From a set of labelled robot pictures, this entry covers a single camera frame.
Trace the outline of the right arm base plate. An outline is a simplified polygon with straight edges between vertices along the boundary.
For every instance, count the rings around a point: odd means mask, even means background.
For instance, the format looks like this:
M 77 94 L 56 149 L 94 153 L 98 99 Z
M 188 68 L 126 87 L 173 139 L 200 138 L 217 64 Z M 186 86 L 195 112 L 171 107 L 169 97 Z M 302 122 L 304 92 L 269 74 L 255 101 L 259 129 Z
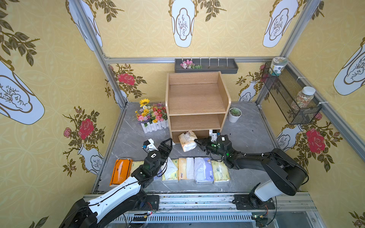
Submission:
M 261 201 L 256 195 L 236 194 L 232 203 L 238 210 L 274 210 L 276 209 L 273 199 Z

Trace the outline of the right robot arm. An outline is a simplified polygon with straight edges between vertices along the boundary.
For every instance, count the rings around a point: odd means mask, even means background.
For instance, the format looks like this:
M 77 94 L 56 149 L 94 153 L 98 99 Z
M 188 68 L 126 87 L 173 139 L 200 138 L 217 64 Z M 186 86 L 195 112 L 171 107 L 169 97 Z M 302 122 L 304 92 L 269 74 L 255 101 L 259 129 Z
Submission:
M 261 154 L 239 152 L 233 148 L 228 135 L 219 135 L 216 139 L 195 139 L 195 143 L 208 155 L 219 156 L 229 169 L 253 169 L 267 173 L 270 180 L 257 184 L 248 195 L 247 202 L 255 209 L 278 195 L 294 196 L 309 180 L 307 171 L 278 148 Z

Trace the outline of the yellow tissue pack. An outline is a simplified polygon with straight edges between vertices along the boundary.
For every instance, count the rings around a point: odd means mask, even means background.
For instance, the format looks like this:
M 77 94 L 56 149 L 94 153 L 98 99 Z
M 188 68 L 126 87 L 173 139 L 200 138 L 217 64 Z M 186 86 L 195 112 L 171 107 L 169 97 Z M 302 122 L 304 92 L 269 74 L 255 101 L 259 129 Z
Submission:
M 167 170 L 162 175 L 162 182 L 175 183 L 178 182 L 178 159 L 167 159 Z

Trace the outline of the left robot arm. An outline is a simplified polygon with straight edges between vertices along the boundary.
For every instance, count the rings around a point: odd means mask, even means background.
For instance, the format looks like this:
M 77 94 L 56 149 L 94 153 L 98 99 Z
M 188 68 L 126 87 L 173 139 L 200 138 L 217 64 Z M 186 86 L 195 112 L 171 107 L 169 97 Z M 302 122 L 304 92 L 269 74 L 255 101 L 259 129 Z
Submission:
M 162 175 L 159 171 L 167 163 L 172 149 L 172 138 L 162 141 L 123 183 L 97 198 L 75 202 L 60 227 L 103 228 L 120 215 L 142 208 L 147 198 L 144 189 L 155 176 Z

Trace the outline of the orange tissue pack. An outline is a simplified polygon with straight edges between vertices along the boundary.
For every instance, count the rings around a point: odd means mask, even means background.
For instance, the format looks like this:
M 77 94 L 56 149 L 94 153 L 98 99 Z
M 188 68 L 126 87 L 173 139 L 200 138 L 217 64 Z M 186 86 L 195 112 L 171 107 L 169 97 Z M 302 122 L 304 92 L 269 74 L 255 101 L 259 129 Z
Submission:
M 132 163 L 132 159 L 117 159 L 109 185 L 113 186 L 123 183 L 130 176 Z

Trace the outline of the yellow floral pack bottom shelf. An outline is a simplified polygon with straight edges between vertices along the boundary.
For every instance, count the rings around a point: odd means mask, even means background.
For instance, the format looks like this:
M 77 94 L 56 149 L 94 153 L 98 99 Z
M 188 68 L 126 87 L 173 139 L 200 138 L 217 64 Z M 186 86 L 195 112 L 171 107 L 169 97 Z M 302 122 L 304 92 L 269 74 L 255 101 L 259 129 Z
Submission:
M 212 161 L 214 184 L 223 184 L 230 181 L 228 167 L 223 162 Z

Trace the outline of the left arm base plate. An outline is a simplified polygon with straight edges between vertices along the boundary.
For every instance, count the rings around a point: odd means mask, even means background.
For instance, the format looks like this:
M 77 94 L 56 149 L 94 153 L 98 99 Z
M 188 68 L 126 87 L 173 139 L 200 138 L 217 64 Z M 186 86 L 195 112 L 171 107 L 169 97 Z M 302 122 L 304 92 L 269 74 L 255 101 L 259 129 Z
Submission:
M 147 195 L 146 199 L 142 201 L 138 209 L 140 211 L 158 211 L 159 210 L 159 195 Z

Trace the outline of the peach tissue pack bottom shelf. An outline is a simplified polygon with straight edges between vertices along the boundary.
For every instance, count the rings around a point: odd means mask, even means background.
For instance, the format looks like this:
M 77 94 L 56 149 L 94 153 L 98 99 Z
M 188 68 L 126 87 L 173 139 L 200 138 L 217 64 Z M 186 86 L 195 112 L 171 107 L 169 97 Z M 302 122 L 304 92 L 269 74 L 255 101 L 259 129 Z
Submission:
M 197 136 L 193 131 L 182 133 L 178 138 L 184 152 L 191 151 L 197 147 L 197 143 L 195 142 Z

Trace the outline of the white purple tissue pack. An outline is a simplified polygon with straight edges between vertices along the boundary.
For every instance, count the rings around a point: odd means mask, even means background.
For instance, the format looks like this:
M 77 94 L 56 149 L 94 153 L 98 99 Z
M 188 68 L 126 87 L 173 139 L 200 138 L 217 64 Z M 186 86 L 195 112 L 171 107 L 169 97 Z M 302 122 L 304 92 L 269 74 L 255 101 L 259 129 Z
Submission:
M 211 184 L 214 182 L 213 167 L 208 157 L 195 157 L 194 178 L 197 184 Z

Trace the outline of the green-yellow tissue pack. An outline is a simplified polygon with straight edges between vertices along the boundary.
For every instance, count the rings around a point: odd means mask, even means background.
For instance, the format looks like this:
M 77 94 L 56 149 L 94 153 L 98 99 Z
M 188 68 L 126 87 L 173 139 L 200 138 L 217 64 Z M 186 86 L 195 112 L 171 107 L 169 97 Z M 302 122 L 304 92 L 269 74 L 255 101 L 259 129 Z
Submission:
M 131 170 L 130 170 L 130 176 L 132 176 L 132 173 L 140 166 L 143 165 L 144 161 L 133 161 L 132 162 L 132 166 L 131 166 Z

